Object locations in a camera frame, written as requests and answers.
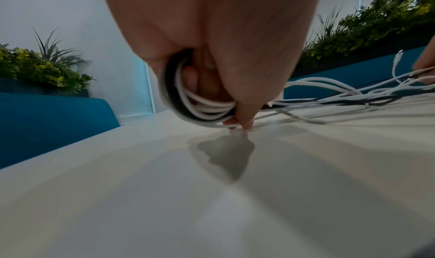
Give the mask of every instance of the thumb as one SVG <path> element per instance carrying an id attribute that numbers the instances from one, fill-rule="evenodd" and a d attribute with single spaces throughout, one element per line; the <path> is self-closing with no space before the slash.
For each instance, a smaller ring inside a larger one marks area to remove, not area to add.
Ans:
<path id="1" fill-rule="evenodd" d="M 244 129 L 250 129 L 254 125 L 254 117 L 263 105 L 236 104 L 235 118 Z"/>

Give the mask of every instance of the potted plant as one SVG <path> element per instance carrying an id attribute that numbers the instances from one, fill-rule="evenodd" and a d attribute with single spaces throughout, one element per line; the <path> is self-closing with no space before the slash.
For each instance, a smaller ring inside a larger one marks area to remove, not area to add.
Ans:
<path id="1" fill-rule="evenodd" d="M 71 69 L 87 61 L 72 48 L 58 49 L 53 33 L 44 43 L 36 33 L 40 53 L 0 45 L 0 92 L 89 97 L 93 78 Z"/>
<path id="2" fill-rule="evenodd" d="M 423 47 L 435 34 L 435 0 L 374 0 L 336 25 L 337 16 L 320 17 L 292 78 Z"/>

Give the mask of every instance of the white table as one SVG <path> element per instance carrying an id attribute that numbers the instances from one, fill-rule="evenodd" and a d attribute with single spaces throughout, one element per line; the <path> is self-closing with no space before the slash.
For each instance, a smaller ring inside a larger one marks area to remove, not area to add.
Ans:
<path id="1" fill-rule="evenodd" d="M 3 169 L 0 257 L 406 257 L 435 237 L 435 100 L 361 116 L 167 111 Z"/>

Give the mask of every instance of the planter box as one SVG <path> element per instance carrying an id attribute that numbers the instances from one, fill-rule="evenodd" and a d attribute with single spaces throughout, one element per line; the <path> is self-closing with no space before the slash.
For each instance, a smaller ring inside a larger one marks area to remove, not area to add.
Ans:
<path id="1" fill-rule="evenodd" d="M 379 40 L 370 47 L 357 49 L 351 52 L 348 57 L 320 64 L 316 67 L 302 67 L 300 69 L 296 69 L 290 78 L 293 79 L 300 76 L 319 73 L 379 57 L 395 55 L 400 50 L 408 51 L 426 46 L 431 38 L 435 35 L 434 28 L 416 28 L 412 32 L 388 36 Z"/>
<path id="2" fill-rule="evenodd" d="M 81 89 L 75 94 L 64 94 L 57 89 L 44 87 L 39 85 L 28 84 L 22 81 L 16 81 L 9 78 L 0 77 L 0 92 L 15 93 L 15 94 L 34 94 L 34 95 L 49 95 L 49 96 L 71 96 L 89 98 L 87 89 Z"/>
<path id="3" fill-rule="evenodd" d="M 412 65 L 418 59 L 421 52 L 423 52 L 424 48 L 425 47 L 420 47 L 405 51 L 397 66 L 396 74 L 401 75 L 411 72 Z M 375 82 L 393 78 L 392 66 L 395 56 L 396 53 L 303 77 L 325 77 L 341 81 L 355 88 L 360 88 Z M 297 81 L 301 78 L 302 77 L 291 78 L 289 81 Z M 325 98 L 335 94 L 337 94 L 337 92 L 333 90 L 312 86 L 292 86 L 284 89 L 284 99 Z"/>

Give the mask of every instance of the green plant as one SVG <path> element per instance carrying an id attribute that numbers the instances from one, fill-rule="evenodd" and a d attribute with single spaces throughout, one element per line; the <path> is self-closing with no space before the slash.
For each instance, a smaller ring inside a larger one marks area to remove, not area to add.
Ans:
<path id="1" fill-rule="evenodd" d="M 38 42 L 39 52 L 41 53 L 41 57 L 51 63 L 60 62 L 68 67 L 88 63 L 88 61 L 84 60 L 82 56 L 71 54 L 74 52 L 78 52 L 78 50 L 74 50 L 74 48 L 69 48 L 69 49 L 58 48 L 58 44 L 60 43 L 60 41 L 58 41 L 57 39 L 51 40 L 56 30 L 57 29 L 53 30 L 50 33 L 48 39 L 45 42 L 43 42 L 39 37 L 38 33 L 36 32 L 35 28 L 33 28 L 33 31 L 36 34 L 35 38 Z"/>
<path id="2" fill-rule="evenodd" d="M 315 67 L 344 58 L 357 49 L 369 47 L 387 38 L 435 26 L 435 0 L 374 0 L 334 27 L 335 9 L 329 23 L 315 40 L 309 40 L 296 69 Z"/>
<path id="3" fill-rule="evenodd" d="M 91 76 L 71 70 L 61 62 L 52 63 L 41 54 L 0 45 L 0 77 L 40 84 L 65 93 L 75 93 L 89 85 Z"/>

